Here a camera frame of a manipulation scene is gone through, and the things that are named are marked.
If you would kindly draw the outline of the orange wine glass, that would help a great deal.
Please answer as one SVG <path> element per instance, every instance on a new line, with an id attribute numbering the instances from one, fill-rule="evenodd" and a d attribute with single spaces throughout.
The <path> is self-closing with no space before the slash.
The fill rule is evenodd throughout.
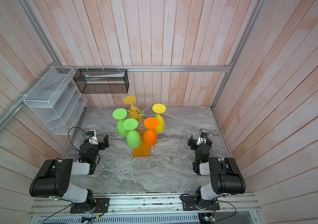
<path id="1" fill-rule="evenodd" d="M 146 129 L 143 135 L 143 143 L 149 147 L 153 147 L 157 144 L 157 132 L 154 130 L 159 125 L 159 122 L 153 118 L 146 118 L 144 121 L 144 126 Z"/>

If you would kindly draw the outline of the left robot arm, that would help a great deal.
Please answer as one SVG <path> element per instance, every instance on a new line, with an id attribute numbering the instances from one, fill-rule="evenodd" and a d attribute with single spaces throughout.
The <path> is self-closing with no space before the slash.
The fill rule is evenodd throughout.
<path id="1" fill-rule="evenodd" d="M 79 161 L 53 159 L 43 163 L 29 188 L 32 197 L 60 198 L 86 206 L 88 211 L 95 207 L 93 192 L 70 182 L 72 176 L 94 174 L 100 161 L 99 151 L 109 147 L 108 135 L 98 142 L 91 134 L 94 134 L 94 131 L 88 132 L 88 139 L 80 145 Z"/>

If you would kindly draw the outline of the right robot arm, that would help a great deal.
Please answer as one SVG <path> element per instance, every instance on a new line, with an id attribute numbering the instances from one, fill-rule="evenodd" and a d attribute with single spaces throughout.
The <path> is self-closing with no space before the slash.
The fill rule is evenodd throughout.
<path id="1" fill-rule="evenodd" d="M 210 177 L 210 183 L 198 187 L 195 192 L 194 201 L 197 206 L 212 204 L 223 195 L 245 193 L 246 184 L 235 159 L 210 157 L 212 141 L 206 132 L 202 132 L 197 140 L 190 136 L 188 146 L 195 151 L 193 171 L 197 175 Z"/>

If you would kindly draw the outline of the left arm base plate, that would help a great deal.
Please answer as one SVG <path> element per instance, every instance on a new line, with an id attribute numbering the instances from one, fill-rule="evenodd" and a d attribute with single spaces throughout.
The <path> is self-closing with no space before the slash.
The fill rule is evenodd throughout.
<path id="1" fill-rule="evenodd" d="M 71 205 L 70 214 L 82 213 L 107 213 L 109 208 L 109 198 L 94 198 L 84 203 L 74 203 Z"/>

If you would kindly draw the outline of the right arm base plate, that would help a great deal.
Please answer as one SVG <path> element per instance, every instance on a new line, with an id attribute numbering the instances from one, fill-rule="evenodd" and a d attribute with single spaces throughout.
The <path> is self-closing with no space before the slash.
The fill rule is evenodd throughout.
<path id="1" fill-rule="evenodd" d="M 184 211 L 220 210 L 218 201 L 207 201 L 189 194 L 180 195 L 179 199 L 182 201 Z"/>

